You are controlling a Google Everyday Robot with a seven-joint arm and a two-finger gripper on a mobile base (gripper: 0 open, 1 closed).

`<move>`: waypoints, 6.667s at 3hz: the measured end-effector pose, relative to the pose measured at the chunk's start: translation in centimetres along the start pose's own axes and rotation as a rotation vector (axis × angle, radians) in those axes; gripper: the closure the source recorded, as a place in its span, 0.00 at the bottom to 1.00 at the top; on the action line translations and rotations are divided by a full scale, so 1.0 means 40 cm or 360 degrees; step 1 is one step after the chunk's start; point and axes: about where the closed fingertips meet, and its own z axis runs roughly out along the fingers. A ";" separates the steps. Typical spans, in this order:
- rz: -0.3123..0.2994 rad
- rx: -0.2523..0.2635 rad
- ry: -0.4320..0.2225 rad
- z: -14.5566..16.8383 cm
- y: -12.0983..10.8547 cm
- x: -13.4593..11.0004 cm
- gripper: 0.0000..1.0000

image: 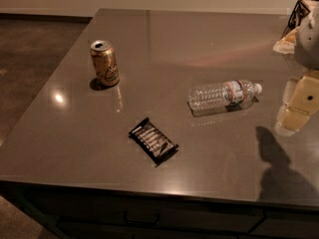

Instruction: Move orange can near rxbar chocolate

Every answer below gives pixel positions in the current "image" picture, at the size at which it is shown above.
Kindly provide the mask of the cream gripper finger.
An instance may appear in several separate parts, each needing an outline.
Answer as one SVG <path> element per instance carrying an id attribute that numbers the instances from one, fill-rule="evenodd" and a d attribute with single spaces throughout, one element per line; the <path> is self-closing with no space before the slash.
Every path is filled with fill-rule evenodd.
<path id="1" fill-rule="evenodd" d="M 282 136 L 298 132 L 319 110 L 319 71 L 291 78 L 285 87 L 275 131 Z"/>
<path id="2" fill-rule="evenodd" d="M 295 28 L 287 33 L 283 38 L 275 43 L 273 50 L 280 54 L 293 54 L 295 52 L 296 36 L 299 28 Z"/>

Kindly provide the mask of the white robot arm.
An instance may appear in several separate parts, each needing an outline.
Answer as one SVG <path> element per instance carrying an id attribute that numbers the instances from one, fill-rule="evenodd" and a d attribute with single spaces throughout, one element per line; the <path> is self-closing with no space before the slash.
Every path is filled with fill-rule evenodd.
<path id="1" fill-rule="evenodd" d="M 301 24 L 273 46 L 281 54 L 292 54 L 307 72 L 291 78 L 282 97 L 275 131 L 290 136 L 298 132 L 319 110 L 319 8 L 315 7 Z"/>

